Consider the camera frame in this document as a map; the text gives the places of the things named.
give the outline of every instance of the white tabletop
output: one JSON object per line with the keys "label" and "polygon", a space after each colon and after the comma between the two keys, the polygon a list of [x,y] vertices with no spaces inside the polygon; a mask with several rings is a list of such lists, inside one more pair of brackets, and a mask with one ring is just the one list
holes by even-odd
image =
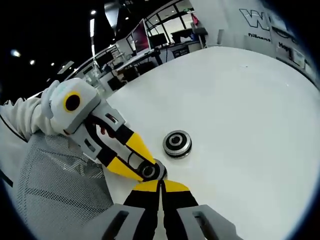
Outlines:
{"label": "white tabletop", "polygon": [[[320,94],[286,64],[211,47],[143,74],[108,102],[168,178],[235,224],[243,239],[284,240],[308,210],[320,171]],[[164,153],[163,139],[174,130],[191,136],[184,159]],[[107,171],[105,177],[122,204],[136,182]]]}

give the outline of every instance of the white sleeve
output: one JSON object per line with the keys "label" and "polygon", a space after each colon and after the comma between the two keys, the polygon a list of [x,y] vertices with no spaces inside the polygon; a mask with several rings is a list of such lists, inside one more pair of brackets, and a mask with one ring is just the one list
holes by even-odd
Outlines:
{"label": "white sleeve", "polygon": [[1,115],[27,140],[38,130],[47,135],[63,132],[55,122],[42,114],[40,98],[34,97],[26,101],[19,98],[14,105],[9,101],[1,107]]}

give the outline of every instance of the gray mesh cover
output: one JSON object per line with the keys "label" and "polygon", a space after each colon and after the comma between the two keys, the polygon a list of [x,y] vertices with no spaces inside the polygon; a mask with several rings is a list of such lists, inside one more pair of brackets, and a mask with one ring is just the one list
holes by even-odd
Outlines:
{"label": "gray mesh cover", "polygon": [[102,167],[64,136],[34,134],[13,184],[22,220],[43,240],[77,239],[80,229],[113,202]]}

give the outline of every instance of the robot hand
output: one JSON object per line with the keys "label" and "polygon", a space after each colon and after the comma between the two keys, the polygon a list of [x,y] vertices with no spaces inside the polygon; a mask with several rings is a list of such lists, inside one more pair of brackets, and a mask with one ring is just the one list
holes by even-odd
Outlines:
{"label": "robot hand", "polygon": [[89,221],[81,239],[154,239],[160,196],[168,240],[242,240],[233,223],[208,205],[198,205],[185,185],[170,180],[138,184],[124,204],[116,203]]}
{"label": "robot hand", "polygon": [[[84,154],[98,159],[109,171],[138,181],[161,180],[167,170],[154,160],[141,137],[125,125],[116,109],[102,99],[96,89],[80,78],[59,84],[55,81],[41,99],[42,112],[63,128],[66,136],[75,141]],[[141,157],[138,168],[132,167],[105,145],[97,135],[95,125],[117,139]]]}

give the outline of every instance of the computer monitor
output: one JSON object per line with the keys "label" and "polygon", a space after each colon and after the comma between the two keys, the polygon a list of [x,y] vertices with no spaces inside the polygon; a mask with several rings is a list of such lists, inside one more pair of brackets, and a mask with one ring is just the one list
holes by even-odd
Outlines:
{"label": "computer monitor", "polygon": [[132,38],[135,45],[136,53],[139,54],[144,50],[150,49],[150,43],[146,31],[145,21],[142,19],[135,30],[132,32]]}
{"label": "computer monitor", "polygon": [[153,35],[149,37],[150,43],[151,43],[151,47],[155,48],[161,45],[165,45],[168,43],[167,39],[166,39],[166,35],[164,33],[160,33],[157,35]]}

